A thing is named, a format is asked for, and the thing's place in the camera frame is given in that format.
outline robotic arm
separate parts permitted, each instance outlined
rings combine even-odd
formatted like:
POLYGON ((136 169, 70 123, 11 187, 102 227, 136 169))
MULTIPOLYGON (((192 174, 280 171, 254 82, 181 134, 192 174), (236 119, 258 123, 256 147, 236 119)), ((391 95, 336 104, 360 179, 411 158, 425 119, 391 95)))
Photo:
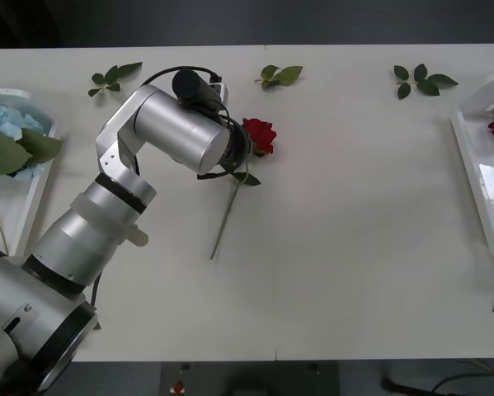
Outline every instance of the robotic arm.
POLYGON ((135 225, 156 195, 136 163, 144 143, 198 175, 246 157, 247 134, 219 114, 226 109, 226 87, 211 86, 192 70, 179 69, 173 78, 177 98, 143 85, 107 121, 96 138, 100 174, 50 226, 26 261, 18 266, 0 252, 2 392, 18 379, 32 393, 52 385, 98 322, 83 290, 101 274, 118 245, 126 239, 137 246, 147 242, 135 225))

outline dark background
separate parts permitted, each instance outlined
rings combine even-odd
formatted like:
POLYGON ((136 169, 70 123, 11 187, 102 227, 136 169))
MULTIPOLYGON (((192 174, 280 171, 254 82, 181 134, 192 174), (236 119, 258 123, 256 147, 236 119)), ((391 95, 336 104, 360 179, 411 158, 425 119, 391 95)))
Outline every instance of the dark background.
POLYGON ((0 48, 494 43, 494 0, 0 0, 0 48))

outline plastic container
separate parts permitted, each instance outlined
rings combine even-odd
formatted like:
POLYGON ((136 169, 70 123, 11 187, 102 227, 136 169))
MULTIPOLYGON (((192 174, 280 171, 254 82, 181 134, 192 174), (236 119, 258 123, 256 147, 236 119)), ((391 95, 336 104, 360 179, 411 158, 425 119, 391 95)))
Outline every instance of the plastic container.
MULTIPOLYGON (((49 131, 48 136, 59 137, 54 117, 35 104, 28 92, 0 88, 0 105, 18 109, 23 115, 30 114, 43 125, 45 131, 49 131)), ((0 223, 7 239, 10 256, 23 256, 25 253, 51 168, 52 161, 46 163, 44 171, 30 181, 0 176, 0 223)), ((1 235, 0 250, 5 251, 1 235)))
POLYGON ((452 114, 464 166, 479 216, 494 255, 494 75, 452 114))

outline white table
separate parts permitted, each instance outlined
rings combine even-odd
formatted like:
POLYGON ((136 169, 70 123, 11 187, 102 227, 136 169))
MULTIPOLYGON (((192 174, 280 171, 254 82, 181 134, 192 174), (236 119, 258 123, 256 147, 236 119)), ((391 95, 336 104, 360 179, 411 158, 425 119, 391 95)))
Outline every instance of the white table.
POLYGON ((241 191, 211 262, 232 182, 143 149, 150 244, 107 267, 102 330, 77 361, 494 357, 494 260, 448 121, 494 73, 494 45, 0 50, 0 86, 33 92, 67 135, 33 239, 97 175, 94 139, 117 106, 180 64, 220 73, 237 120, 272 122, 275 154, 253 166, 263 184, 241 191), (87 96, 93 73, 137 61, 123 93, 87 96), (460 85, 399 101, 393 65, 422 62, 460 85), (263 92, 266 64, 303 78, 263 92))

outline white tray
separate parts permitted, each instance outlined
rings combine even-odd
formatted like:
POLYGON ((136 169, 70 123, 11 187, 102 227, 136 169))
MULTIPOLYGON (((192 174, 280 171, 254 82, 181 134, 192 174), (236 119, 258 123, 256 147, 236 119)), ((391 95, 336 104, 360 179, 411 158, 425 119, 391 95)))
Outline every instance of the white tray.
POLYGON ((464 101, 452 115, 455 135, 479 216, 494 254, 494 136, 488 125, 494 121, 494 75, 464 101))
MULTIPOLYGON (((39 121, 48 136, 58 138, 54 117, 35 104, 28 92, 0 88, 0 105, 18 109, 23 115, 30 114, 39 121)), ((40 204, 52 161, 45 170, 30 181, 17 181, 8 176, 0 176, 0 223, 7 238, 10 256, 23 256, 31 233, 32 223, 40 204)), ((0 250, 4 244, 0 235, 0 250)))

